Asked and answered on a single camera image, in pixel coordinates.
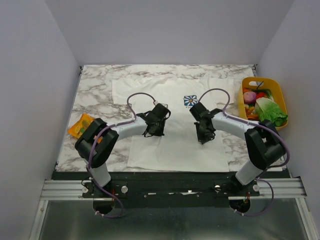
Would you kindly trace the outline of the white t-shirt with flower print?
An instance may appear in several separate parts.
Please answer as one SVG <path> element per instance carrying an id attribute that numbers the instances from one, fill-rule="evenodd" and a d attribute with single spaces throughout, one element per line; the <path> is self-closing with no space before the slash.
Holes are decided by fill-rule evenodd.
<path id="1" fill-rule="evenodd" d="M 133 136 L 127 165 L 160 171 L 228 172 L 226 155 L 220 131 L 205 144 L 198 142 L 195 119 L 191 107 L 202 103 L 208 110 L 219 104 L 234 101 L 234 80 L 231 78 L 202 77 L 119 79 L 112 81 L 112 99 L 116 105 L 129 102 L 136 113 L 153 109 L 152 95 L 167 106 L 171 116 L 165 122 L 164 136 Z"/>

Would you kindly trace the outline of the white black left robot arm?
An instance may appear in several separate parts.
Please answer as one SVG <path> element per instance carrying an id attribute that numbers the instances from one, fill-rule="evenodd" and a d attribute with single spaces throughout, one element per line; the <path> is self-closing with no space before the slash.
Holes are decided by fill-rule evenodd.
<path id="1" fill-rule="evenodd" d="M 76 141 L 74 147 L 86 162 L 86 168 L 95 184 L 93 191 L 101 198 L 111 191 L 111 176 L 106 161 L 116 143 L 133 136 L 162 137 L 171 111 L 158 103 L 151 111 L 137 114 L 133 120 L 108 125 L 96 118 Z"/>

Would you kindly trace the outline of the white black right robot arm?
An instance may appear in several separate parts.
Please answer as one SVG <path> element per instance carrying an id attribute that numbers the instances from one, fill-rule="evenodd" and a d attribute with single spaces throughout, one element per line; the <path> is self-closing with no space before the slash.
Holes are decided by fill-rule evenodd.
<path id="1" fill-rule="evenodd" d="M 245 140 L 249 161 L 234 176 L 230 191 L 241 196 L 257 177 L 267 171 L 283 156 L 289 157 L 288 147 L 269 120 L 263 122 L 246 121 L 226 114 L 222 109 L 208 110 L 197 103 L 189 110 L 195 119 L 197 140 L 203 145 L 215 139 L 216 131 L 224 131 Z"/>

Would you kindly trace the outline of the purple toy onion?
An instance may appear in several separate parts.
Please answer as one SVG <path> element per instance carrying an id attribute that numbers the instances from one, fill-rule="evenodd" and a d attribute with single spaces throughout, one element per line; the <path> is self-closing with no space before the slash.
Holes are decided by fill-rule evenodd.
<path id="1" fill-rule="evenodd" d="M 257 94 L 254 91 L 246 91 L 243 93 L 243 102 L 245 104 L 254 104 L 257 99 Z"/>

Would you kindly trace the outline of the green toy cabbage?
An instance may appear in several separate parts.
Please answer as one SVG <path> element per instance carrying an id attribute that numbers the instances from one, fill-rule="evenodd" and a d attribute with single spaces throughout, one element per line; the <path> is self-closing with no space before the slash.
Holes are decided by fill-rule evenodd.
<path id="1" fill-rule="evenodd" d="M 279 105 L 269 98 L 258 98 L 254 107 L 259 120 L 271 121 L 276 127 L 281 127 L 288 120 L 288 115 L 284 113 Z"/>

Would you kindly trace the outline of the red toy tomato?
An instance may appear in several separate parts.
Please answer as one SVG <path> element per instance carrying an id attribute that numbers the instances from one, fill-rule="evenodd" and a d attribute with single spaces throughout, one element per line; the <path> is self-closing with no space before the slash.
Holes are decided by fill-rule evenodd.
<path id="1" fill-rule="evenodd" d="M 259 92 L 257 95 L 256 95 L 256 98 L 259 99 L 259 98 L 267 98 L 268 95 L 265 93 L 265 92 Z"/>

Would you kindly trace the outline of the yellow plastic basket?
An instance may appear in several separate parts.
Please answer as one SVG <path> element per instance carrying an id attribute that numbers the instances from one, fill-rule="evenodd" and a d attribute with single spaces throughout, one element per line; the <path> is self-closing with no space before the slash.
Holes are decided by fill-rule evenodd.
<path id="1" fill-rule="evenodd" d="M 245 120 L 271 121 L 277 130 L 288 123 L 288 113 L 280 85 L 273 79 L 246 77 L 238 94 L 238 115 Z"/>

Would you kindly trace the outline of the orange snack bag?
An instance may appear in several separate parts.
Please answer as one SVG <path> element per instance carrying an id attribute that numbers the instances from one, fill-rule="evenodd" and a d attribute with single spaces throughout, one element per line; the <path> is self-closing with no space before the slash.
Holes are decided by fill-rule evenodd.
<path id="1" fill-rule="evenodd" d="M 86 131 L 86 129 L 93 122 L 94 118 L 90 115 L 83 113 L 80 119 L 72 125 L 67 132 L 76 139 L 79 139 L 82 134 Z"/>

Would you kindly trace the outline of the black mounting base plate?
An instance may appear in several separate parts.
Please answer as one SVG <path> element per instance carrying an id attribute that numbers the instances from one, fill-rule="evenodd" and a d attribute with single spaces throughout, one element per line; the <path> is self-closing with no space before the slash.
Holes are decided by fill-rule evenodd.
<path id="1" fill-rule="evenodd" d="M 233 172 L 111 172 L 111 181 L 101 191 L 84 172 L 54 172 L 54 181 L 80 181 L 84 193 L 95 207 L 192 208 L 229 207 L 229 199 L 259 196 L 257 181 L 246 186 L 236 183 Z"/>

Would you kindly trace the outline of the aluminium rail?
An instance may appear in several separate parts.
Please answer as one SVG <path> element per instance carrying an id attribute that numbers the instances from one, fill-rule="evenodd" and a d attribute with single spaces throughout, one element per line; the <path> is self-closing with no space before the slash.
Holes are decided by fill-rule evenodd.
<path id="1" fill-rule="evenodd" d="M 307 193 L 300 178 L 270 178 L 254 181 L 245 189 L 232 193 L 224 180 L 118 180 L 111 184 L 109 194 L 100 190 L 90 180 L 47 180 L 40 199 L 45 201 L 96 200 L 110 201 L 148 197 L 196 197 L 241 200 L 271 197 L 278 199 L 306 198 Z"/>

